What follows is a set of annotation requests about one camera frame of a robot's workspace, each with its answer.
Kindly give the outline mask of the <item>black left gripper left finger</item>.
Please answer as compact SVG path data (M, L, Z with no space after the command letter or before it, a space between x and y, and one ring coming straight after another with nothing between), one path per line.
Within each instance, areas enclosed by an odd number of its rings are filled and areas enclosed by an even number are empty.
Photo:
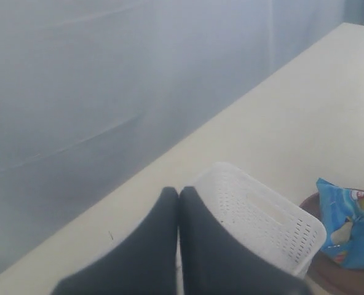
M162 189L140 225L91 265L62 279L54 294L176 294L178 193Z

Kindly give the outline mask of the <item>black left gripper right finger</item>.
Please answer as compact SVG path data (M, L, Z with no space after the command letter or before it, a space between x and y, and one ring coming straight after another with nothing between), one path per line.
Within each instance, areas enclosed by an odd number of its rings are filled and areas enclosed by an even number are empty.
M196 189L179 197L185 294L310 294L311 289L238 242L205 206Z

